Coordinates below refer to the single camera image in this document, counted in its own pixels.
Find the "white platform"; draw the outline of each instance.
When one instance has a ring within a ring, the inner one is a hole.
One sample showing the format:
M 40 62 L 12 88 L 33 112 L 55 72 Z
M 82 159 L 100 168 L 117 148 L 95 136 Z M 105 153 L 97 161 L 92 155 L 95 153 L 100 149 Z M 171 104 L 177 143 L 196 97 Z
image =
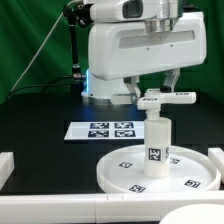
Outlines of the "white platform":
M 144 122 L 71 122 L 64 140 L 143 139 Z
M 130 146 L 105 155 L 97 165 L 97 181 L 106 193 L 164 193 L 218 190 L 221 174 L 210 159 L 193 150 L 170 147 L 170 176 L 144 175 L 145 146 Z

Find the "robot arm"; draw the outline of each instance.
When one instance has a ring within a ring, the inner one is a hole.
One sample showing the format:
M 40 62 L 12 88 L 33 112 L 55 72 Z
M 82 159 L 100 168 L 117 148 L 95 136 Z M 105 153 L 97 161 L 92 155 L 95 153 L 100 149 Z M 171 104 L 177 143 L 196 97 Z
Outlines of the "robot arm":
M 164 85 L 173 89 L 179 68 L 201 64 L 206 57 L 203 13 L 182 13 L 182 0 L 86 0 L 84 4 L 95 22 L 88 55 L 93 96 L 103 98 L 110 88 L 106 96 L 110 101 L 133 92 L 139 98 L 137 85 L 130 88 L 132 80 L 127 87 L 124 79 L 161 71 L 169 71 Z

